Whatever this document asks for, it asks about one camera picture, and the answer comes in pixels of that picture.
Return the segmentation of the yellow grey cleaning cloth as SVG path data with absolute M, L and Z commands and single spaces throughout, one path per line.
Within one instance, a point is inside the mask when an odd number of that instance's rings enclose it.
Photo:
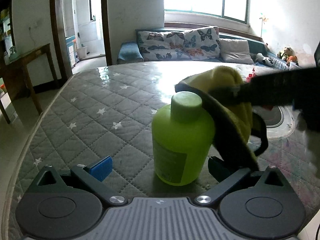
M 239 102 L 234 96 L 245 85 L 239 72 L 231 67 L 218 66 L 212 70 L 192 75 L 175 85 L 175 92 L 188 91 L 200 96 L 202 107 L 212 117 L 215 125 L 213 146 L 229 168 L 249 168 L 258 171 L 257 157 L 248 147 L 253 128 L 262 128 L 254 122 L 249 102 Z

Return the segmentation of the green plastic bottle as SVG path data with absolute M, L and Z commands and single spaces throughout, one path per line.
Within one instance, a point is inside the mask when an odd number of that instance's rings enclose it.
M 212 145 L 215 126 L 192 92 L 178 92 L 171 104 L 160 108 L 152 124 L 154 168 L 169 185 L 184 186 L 196 180 Z

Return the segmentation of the plush teddy bear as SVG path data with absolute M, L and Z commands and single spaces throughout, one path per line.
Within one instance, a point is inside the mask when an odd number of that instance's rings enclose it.
M 283 51 L 280 51 L 277 54 L 277 58 L 285 61 L 287 65 L 289 65 L 291 62 L 298 64 L 298 59 L 291 47 L 285 47 Z

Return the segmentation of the round induction cooktop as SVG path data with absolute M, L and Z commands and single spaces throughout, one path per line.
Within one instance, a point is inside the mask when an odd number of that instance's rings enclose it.
M 255 107 L 254 110 L 264 120 L 269 140 L 282 139 L 294 132 L 295 119 L 288 107 L 277 106 L 272 110 Z

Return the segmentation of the grey quilted star tablecloth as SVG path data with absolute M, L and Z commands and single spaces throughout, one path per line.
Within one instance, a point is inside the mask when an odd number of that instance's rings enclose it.
M 218 66 L 236 69 L 243 81 L 273 68 L 196 61 L 142 62 L 74 74 L 56 94 L 30 135 L 11 177 L 2 218 L 3 239 L 297 239 L 319 211 L 319 177 L 310 165 L 299 111 L 288 107 L 295 130 L 267 138 L 253 128 L 248 147 L 258 171 L 218 204 L 195 198 L 218 182 L 208 171 L 209 149 L 196 180 L 169 185 L 156 174 L 152 120 L 171 104 L 175 85 Z M 254 122 L 266 124 L 253 109 Z M 71 177 L 77 164 L 113 161 L 103 181 L 126 204 L 102 204 Z

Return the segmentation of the black white plush toy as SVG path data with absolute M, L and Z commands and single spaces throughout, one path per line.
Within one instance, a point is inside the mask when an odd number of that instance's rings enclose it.
M 262 53 L 257 53 L 255 61 L 268 67 L 273 67 L 273 61 L 269 57 L 265 57 Z

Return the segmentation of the red plastic bag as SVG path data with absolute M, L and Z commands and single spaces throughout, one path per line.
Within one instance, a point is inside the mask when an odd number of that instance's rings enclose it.
M 253 67 L 252 71 L 248 74 L 248 76 L 246 77 L 246 82 L 250 83 L 251 80 L 256 76 L 255 74 L 255 68 Z

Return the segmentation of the white cushion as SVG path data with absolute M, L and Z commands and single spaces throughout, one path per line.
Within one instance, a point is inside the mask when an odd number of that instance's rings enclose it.
M 253 64 L 247 40 L 220 39 L 220 56 L 228 63 Z

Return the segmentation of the colourful pinwheel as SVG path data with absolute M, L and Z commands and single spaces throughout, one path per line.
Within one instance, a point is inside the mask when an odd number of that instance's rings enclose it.
M 264 25 L 268 21 L 268 18 L 261 12 L 259 20 L 261 21 L 261 26 L 260 26 L 260 40 L 263 39 L 263 31 L 264 31 Z

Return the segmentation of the teal sofa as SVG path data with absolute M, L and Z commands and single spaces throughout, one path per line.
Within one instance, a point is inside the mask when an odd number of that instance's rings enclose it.
M 277 70 L 299 68 L 290 47 L 277 55 L 267 44 L 250 38 L 227 35 L 217 26 L 198 29 L 138 29 L 134 41 L 121 45 L 117 63 L 147 61 L 208 61 L 253 64 Z

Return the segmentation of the dark wooden side table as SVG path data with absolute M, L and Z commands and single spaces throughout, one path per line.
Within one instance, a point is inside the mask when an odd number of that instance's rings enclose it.
M 1 63 L 1 78 L 10 100 L 14 101 L 16 96 L 29 93 L 39 115 L 43 110 L 34 91 L 27 65 L 42 55 L 46 55 L 53 80 L 56 81 L 57 74 L 49 43 L 18 56 L 8 65 Z

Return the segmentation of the white bucket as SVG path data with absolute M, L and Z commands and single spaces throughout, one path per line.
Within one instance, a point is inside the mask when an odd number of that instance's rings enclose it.
M 80 60 L 83 60 L 87 56 L 87 47 L 81 47 L 76 49 L 77 55 Z

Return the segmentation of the blue white cabinet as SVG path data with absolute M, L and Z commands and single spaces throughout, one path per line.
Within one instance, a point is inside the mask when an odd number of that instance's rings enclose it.
M 70 61 L 71 67 L 74 67 L 74 65 L 76 64 L 74 41 L 75 41 L 74 35 L 66 38 L 66 46 L 67 46 L 67 51 L 68 51 L 68 56 L 69 56 L 69 61 Z

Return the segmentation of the large butterfly print pillow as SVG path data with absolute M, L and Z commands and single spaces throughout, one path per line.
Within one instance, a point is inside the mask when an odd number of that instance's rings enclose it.
M 183 51 L 184 34 L 179 31 L 139 31 L 139 51 L 144 61 L 169 61 L 189 59 Z

